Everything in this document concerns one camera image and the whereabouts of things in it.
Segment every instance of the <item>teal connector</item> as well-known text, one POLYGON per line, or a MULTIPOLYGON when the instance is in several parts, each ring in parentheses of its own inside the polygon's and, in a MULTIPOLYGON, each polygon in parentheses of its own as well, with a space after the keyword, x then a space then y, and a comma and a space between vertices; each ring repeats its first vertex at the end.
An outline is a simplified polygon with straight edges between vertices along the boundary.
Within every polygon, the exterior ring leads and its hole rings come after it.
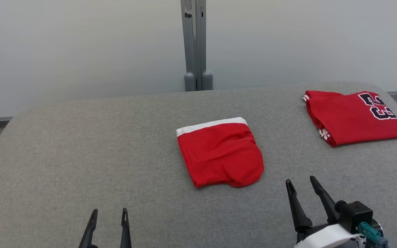
POLYGON ((381 234, 372 226, 365 222, 361 222, 358 226, 358 231, 362 233, 366 238, 375 242, 379 248, 388 248, 389 242, 386 238, 381 237, 381 234))
POLYGON ((358 231, 362 233, 366 238, 376 243, 381 234, 372 226, 367 224, 366 222, 361 222, 358 227, 358 231))

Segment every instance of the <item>gray table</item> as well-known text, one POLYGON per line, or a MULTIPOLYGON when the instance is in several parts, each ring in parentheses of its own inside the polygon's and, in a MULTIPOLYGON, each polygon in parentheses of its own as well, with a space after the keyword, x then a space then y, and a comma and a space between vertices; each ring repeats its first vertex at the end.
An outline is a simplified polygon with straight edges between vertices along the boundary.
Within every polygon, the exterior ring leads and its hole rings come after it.
POLYGON ((326 222, 310 175, 335 201, 372 208, 397 247, 397 140, 330 147, 306 113, 307 89, 374 91, 397 115, 388 94, 362 83, 95 99, 19 114, 0 137, 0 247, 77 247, 94 208, 93 243, 119 247, 127 207, 133 248, 290 248, 286 179, 314 224, 326 222), (236 116, 263 152, 261 179, 195 189, 175 129, 236 116))

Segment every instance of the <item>white wall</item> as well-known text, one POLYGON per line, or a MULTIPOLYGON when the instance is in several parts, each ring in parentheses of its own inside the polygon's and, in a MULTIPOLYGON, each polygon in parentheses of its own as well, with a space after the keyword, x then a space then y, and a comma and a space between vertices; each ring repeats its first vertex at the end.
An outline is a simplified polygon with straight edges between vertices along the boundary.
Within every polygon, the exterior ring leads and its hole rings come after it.
POLYGON ((214 89, 357 80, 397 91, 395 0, 208 0, 214 89))
POLYGON ((184 91, 185 73, 180 0, 0 1, 0 117, 184 91))

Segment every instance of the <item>folded red shorts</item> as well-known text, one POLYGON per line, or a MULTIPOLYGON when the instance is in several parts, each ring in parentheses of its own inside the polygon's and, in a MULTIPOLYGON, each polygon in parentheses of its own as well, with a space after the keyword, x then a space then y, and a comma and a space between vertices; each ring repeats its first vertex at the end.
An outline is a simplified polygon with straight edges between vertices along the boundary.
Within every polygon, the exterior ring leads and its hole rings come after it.
POLYGON ((307 113, 332 147, 397 138, 397 117, 378 94, 306 91, 307 113))
POLYGON ((176 132, 196 188, 215 184, 244 187, 260 179, 263 156, 243 118, 211 121, 176 132))

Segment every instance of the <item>folded red jersey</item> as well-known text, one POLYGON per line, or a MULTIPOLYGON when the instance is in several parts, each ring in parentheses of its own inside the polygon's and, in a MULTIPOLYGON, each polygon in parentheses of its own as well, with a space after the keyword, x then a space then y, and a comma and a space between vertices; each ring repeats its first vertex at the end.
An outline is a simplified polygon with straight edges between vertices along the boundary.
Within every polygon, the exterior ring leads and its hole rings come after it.
POLYGON ((397 117, 378 94, 306 91, 307 112, 332 146, 397 138, 397 117))
POLYGON ((211 121, 176 132, 196 188, 215 184, 244 187, 260 179, 263 156, 243 118, 211 121))

